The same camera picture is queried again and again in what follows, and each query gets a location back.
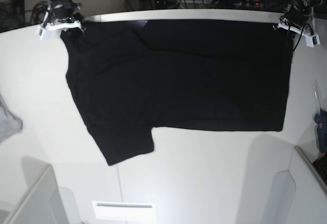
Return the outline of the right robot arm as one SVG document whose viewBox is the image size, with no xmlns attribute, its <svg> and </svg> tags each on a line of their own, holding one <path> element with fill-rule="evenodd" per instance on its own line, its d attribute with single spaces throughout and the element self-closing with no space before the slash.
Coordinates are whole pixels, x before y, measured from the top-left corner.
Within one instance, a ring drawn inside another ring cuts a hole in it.
<svg viewBox="0 0 327 224">
<path fill-rule="evenodd" d="M 72 0 L 49 0 L 42 23 L 38 25 L 36 34 L 41 38 L 53 31 L 79 29 L 83 31 L 83 16 L 77 11 L 82 8 L 80 3 Z"/>
</svg>

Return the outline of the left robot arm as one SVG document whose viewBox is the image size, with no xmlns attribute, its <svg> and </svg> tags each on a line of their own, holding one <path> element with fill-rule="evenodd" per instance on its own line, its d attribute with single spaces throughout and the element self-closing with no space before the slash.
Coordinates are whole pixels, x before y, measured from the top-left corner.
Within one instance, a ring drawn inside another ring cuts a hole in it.
<svg viewBox="0 0 327 224">
<path fill-rule="evenodd" d="M 323 2 L 324 0 L 290 0 L 286 13 L 279 17 L 279 23 L 273 29 L 314 35 L 314 8 L 321 6 Z"/>
</svg>

